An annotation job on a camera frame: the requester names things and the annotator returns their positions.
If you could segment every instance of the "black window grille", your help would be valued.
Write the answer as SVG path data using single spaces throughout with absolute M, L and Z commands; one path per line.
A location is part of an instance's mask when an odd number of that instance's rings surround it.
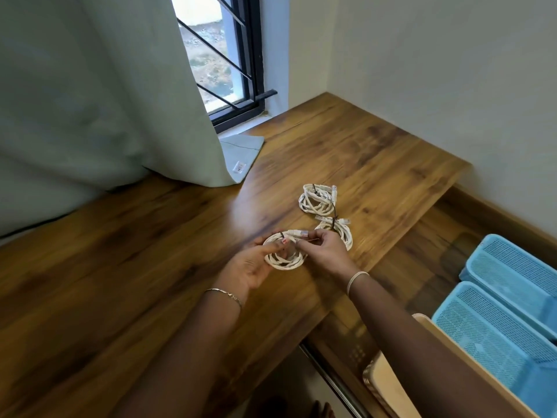
M 196 13 L 173 0 L 191 70 L 219 133 L 263 112 L 265 98 L 277 92 L 263 88 L 259 0 L 200 1 Z

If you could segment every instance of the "curtain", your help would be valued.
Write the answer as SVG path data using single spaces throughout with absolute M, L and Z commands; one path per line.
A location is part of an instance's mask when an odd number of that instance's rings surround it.
M 0 0 L 0 236 L 149 169 L 239 183 L 262 143 L 217 137 L 171 0 Z

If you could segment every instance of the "blue mesh basket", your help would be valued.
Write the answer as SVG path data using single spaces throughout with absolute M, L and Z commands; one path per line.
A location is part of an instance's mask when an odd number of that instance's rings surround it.
M 557 342 L 557 271 L 498 235 L 487 235 L 460 273 Z
M 459 283 L 433 322 L 541 418 L 557 416 L 557 347 L 483 289 Z

